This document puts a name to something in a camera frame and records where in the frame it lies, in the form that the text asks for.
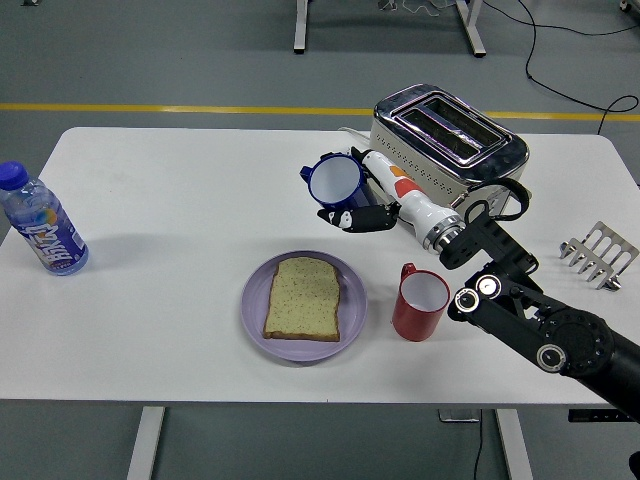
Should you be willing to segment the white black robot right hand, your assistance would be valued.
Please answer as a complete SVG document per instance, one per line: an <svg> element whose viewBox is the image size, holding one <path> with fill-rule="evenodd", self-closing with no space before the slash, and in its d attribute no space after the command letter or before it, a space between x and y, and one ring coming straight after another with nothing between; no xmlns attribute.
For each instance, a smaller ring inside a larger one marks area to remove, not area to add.
<svg viewBox="0 0 640 480"><path fill-rule="evenodd" d="M351 157L388 196L387 204L323 208L318 216L348 233L392 229L399 220L414 228L416 240L426 250L440 252L464 228L461 216L450 207L434 203L418 184L388 157L375 150L353 148Z"/></svg>

